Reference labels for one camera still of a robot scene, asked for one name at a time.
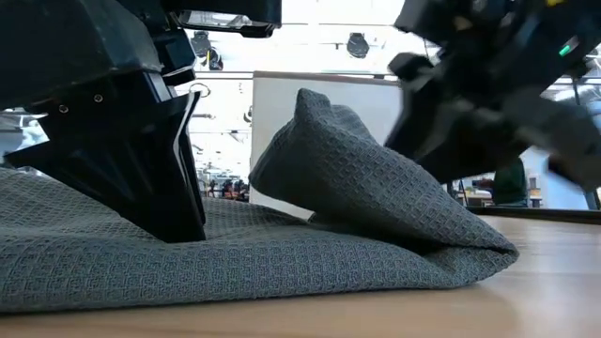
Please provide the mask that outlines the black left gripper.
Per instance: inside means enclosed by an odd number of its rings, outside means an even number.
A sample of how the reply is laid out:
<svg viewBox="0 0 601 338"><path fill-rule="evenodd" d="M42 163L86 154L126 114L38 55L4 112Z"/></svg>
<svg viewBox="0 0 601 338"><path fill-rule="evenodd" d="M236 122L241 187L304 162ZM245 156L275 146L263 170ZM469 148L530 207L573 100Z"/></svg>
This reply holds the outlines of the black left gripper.
<svg viewBox="0 0 601 338"><path fill-rule="evenodd" d="M193 71L166 0L0 0L0 110L41 116L46 141L6 154L168 243L188 239Z"/></svg>

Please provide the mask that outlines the dark grey towel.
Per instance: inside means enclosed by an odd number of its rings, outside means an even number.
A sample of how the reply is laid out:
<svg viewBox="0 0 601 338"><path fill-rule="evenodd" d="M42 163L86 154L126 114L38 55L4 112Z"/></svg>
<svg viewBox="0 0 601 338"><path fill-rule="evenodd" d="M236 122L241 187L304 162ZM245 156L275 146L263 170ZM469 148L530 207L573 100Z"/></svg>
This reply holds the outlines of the dark grey towel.
<svg viewBox="0 0 601 338"><path fill-rule="evenodd" d="M168 244L49 177L0 169L0 314L479 282L517 248L350 108L303 88L251 175L310 220L209 200L207 239Z"/></svg>

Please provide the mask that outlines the person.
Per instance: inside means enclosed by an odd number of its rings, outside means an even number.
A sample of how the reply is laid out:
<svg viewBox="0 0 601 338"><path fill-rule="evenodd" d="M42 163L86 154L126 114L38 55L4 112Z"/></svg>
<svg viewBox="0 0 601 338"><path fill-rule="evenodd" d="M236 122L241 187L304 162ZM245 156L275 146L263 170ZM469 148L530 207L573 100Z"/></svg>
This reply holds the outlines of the person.
<svg viewBox="0 0 601 338"><path fill-rule="evenodd" d="M496 207L527 207L528 198L524 164L517 157L495 172L492 183L492 201Z"/></svg>

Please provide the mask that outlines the beige fabric storage box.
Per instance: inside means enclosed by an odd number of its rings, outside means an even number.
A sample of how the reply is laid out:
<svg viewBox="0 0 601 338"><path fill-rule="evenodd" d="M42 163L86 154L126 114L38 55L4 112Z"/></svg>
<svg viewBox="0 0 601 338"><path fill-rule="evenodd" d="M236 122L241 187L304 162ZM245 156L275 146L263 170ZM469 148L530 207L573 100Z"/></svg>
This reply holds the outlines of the beige fabric storage box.
<svg viewBox="0 0 601 338"><path fill-rule="evenodd" d="M414 166L383 146L402 108L397 84L258 72L253 107L253 204L302 220L409 222Z"/></svg>

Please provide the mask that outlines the round grey ceiling fixture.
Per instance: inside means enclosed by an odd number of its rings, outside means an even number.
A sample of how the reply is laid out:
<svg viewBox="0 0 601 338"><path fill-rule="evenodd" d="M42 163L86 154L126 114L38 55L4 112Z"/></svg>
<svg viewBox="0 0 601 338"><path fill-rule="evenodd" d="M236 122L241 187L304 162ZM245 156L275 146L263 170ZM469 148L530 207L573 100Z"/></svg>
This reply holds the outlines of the round grey ceiling fixture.
<svg viewBox="0 0 601 338"><path fill-rule="evenodd" d="M349 34L347 41L347 52L350 56L364 59L370 50L363 33L353 32Z"/></svg>

